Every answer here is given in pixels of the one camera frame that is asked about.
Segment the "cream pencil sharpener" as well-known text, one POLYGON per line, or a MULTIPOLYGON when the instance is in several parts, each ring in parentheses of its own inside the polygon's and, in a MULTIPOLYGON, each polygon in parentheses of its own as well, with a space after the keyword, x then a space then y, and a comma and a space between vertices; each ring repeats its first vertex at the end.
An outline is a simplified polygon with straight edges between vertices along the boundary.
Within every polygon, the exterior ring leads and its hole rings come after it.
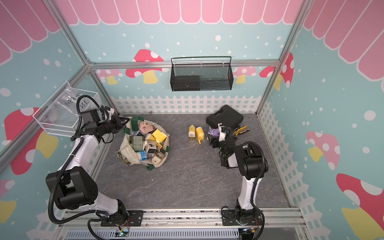
POLYGON ((152 157, 152 164, 161 166, 165 159, 167 157, 167 152, 164 151, 163 149, 160 149, 158 152, 155 153, 155 155, 152 157))

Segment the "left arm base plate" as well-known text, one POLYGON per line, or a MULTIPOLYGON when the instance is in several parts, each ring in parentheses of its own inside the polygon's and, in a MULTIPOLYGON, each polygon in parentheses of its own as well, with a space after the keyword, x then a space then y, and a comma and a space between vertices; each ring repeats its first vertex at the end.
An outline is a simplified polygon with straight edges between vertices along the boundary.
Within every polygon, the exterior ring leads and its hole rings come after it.
POLYGON ((106 220, 102 220, 102 227, 140 227, 144 211, 128 210, 124 215, 116 213, 106 220))

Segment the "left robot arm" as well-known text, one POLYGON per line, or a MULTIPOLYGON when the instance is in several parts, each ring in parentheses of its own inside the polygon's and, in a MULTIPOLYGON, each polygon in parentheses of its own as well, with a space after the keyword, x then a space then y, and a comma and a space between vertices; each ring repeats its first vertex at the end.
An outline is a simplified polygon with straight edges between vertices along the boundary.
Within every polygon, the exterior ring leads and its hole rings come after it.
POLYGON ((71 138, 74 148, 59 170, 46 177, 50 190, 49 219, 53 224, 61 225, 84 215, 96 214, 100 221, 123 225, 129 220, 123 202, 100 193, 84 168, 99 143, 105 141, 104 135, 118 133, 130 119, 119 116, 110 107, 99 105, 88 95, 78 98, 76 110, 79 124, 71 138))

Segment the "green pencil sharpener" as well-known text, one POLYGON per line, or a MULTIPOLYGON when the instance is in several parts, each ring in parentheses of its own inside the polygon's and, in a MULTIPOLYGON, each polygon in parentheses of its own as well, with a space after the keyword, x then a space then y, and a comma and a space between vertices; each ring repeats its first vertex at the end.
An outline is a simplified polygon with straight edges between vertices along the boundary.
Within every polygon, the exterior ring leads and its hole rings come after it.
POLYGON ((135 152, 142 151, 145 148, 144 137, 143 136, 131 137, 131 146, 135 152))

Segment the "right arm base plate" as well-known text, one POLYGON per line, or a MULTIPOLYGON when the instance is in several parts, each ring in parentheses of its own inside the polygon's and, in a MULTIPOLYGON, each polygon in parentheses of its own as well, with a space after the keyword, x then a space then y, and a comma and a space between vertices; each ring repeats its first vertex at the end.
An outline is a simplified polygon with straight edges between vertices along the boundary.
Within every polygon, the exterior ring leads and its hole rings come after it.
POLYGON ((256 210, 221 210, 223 226, 259 226, 264 223, 262 215, 256 210))

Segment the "beige canvas tote bag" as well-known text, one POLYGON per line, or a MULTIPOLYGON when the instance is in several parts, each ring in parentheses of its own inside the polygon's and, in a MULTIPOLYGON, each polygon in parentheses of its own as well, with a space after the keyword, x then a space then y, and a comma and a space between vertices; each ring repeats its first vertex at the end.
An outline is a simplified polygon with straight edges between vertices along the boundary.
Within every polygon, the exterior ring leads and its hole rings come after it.
POLYGON ((161 167, 170 151, 170 135, 156 122, 130 117, 123 128, 124 138, 116 152, 126 165, 144 165, 148 170, 161 167))

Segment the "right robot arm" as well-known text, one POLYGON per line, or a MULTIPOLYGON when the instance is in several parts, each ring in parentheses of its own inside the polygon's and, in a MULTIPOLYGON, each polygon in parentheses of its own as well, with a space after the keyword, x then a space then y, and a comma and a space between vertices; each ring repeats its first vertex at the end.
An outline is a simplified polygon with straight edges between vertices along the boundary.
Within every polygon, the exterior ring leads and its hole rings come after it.
POLYGON ((264 213, 256 206, 256 195, 261 180, 269 170, 269 165, 262 148, 257 143, 246 141, 236 144, 238 136, 248 131, 247 126, 231 129, 221 124, 218 128, 210 128, 208 131, 210 146, 220 150, 221 166, 238 169, 242 176, 241 193, 235 207, 221 209, 224 226, 264 225, 264 213))

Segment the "purple pencil sharpener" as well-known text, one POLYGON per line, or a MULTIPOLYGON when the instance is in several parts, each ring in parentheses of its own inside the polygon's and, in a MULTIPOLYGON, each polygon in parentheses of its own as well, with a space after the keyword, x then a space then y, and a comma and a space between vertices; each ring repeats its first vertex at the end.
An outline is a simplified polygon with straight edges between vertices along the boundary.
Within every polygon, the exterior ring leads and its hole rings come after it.
POLYGON ((211 139, 219 139, 220 138, 220 129, 212 129, 209 128, 208 135, 211 139))

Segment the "blue pencil sharpener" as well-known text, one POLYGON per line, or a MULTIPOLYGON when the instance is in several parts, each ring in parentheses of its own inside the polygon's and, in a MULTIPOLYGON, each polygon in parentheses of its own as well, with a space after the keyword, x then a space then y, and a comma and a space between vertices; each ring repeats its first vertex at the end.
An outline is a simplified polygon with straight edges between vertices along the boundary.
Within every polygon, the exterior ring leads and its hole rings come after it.
POLYGON ((136 155, 138 157, 138 160, 141 162, 141 161, 146 161, 148 159, 148 154, 146 151, 139 151, 139 152, 136 152, 136 155))

